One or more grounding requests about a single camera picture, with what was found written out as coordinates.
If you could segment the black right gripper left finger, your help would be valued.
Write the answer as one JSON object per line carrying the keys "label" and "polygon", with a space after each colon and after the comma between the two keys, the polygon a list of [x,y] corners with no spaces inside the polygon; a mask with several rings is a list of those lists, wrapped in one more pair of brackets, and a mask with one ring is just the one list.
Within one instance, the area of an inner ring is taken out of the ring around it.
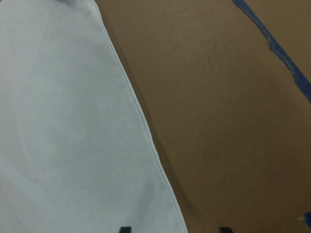
{"label": "black right gripper left finger", "polygon": [[131,232],[132,232],[132,228],[129,226],[121,227],[119,230],[119,233],[131,233]]}

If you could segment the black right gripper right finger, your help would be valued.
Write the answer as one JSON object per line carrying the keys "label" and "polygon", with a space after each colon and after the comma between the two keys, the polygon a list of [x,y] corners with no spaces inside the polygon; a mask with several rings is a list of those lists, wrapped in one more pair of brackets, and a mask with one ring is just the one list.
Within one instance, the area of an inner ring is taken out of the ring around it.
{"label": "black right gripper right finger", "polygon": [[230,227],[220,227],[219,233],[233,233],[233,231]]}

